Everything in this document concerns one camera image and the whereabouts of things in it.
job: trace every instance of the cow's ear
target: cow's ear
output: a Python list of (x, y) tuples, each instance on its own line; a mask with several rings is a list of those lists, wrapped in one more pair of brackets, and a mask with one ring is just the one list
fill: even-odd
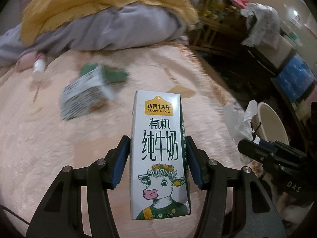
[(148, 180), (150, 179), (150, 177), (148, 175), (140, 175), (138, 176), (139, 180), (141, 183), (143, 184), (147, 184)]
[(184, 177), (174, 177), (172, 179), (172, 184), (175, 186), (175, 187), (178, 187), (178, 186), (181, 186), (185, 183), (186, 179)]

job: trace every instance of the silver bolt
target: silver bolt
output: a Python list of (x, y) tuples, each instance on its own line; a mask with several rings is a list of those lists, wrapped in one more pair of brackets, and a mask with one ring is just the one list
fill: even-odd
[(247, 166), (244, 166), (244, 167), (243, 167), (243, 171), (246, 172), (247, 174), (249, 174), (249, 173), (252, 172), (251, 168), (250, 168), (250, 167), (247, 167)]
[(218, 164), (218, 162), (217, 162), (216, 160), (214, 160), (214, 159), (210, 159), (210, 160), (208, 161), (208, 163), (209, 163), (211, 166), (215, 166), (216, 164)]
[(100, 159), (97, 160), (97, 165), (102, 166), (102, 165), (104, 165), (105, 163), (106, 163), (106, 161), (105, 161), (103, 158), (100, 158)]
[(63, 172), (68, 173), (72, 168), (70, 166), (64, 166)]

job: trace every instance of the beige blanket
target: beige blanket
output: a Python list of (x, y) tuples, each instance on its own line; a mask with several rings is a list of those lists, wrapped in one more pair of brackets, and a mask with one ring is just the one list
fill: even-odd
[[(68, 51), (47, 68), (50, 79), (38, 86), (32, 70), (9, 71), (0, 79), (0, 203), (30, 221), (39, 202), (65, 165), (90, 165), (116, 147), (122, 135), (130, 135), (134, 93), (137, 89), (167, 92), (177, 80), (196, 92), (182, 99), (186, 135), (198, 148), (226, 167), (240, 169), (237, 146), (222, 122), (222, 107), (231, 96), (203, 71), (184, 46), (169, 43), (152, 47), (95, 53), (93, 61), (126, 69), (126, 83), (113, 85), (118, 97), (87, 116), (61, 121), (59, 96), (78, 77), (85, 63), (81, 54)], [(192, 237), (205, 192), (192, 179), (191, 215), (153, 221), (130, 219), (129, 165), (109, 199), (121, 237)], [(90, 234), (83, 196), (83, 223)], [(10, 217), (23, 233), (27, 225)]]

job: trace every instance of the flower crown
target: flower crown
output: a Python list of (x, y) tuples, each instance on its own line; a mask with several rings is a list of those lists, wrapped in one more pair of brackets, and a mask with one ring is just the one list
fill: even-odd
[(165, 165), (165, 164), (154, 164), (154, 165), (152, 165), (152, 170), (155, 170), (155, 169), (163, 169), (163, 170), (168, 171), (168, 172), (173, 172), (174, 166)]

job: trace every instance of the gray blanket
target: gray blanket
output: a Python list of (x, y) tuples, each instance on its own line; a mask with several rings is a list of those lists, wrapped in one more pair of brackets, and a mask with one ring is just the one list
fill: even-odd
[(69, 49), (116, 50), (152, 45), (179, 38), (185, 24), (172, 10), (133, 3), (65, 23), (39, 35), (30, 46), (19, 40), (20, 28), (21, 24), (0, 37), (0, 67), (14, 64), (34, 50), (59, 56)]

